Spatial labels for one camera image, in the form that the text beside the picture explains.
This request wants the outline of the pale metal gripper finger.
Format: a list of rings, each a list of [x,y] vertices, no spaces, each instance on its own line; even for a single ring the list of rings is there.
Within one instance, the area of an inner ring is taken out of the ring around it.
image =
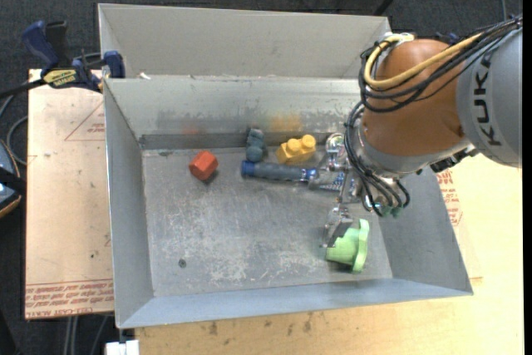
[[[349,229],[349,213],[344,207],[334,207],[328,212],[323,226],[322,246],[332,248],[336,240],[345,235]]]
[[[342,238],[352,226],[352,218],[335,219],[330,224],[330,247],[334,247],[338,238]]]

